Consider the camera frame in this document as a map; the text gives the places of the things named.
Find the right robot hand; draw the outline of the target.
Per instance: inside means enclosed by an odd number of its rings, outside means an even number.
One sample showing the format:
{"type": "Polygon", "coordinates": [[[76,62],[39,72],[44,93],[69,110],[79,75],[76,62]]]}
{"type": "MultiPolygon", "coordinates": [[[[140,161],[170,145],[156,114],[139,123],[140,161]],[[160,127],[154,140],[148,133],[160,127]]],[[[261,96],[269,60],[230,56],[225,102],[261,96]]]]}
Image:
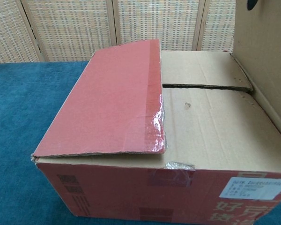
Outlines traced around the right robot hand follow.
{"type": "Polygon", "coordinates": [[[247,10],[248,11],[253,10],[257,3],[258,3],[258,0],[247,0],[247,5],[246,5],[247,10]]]}

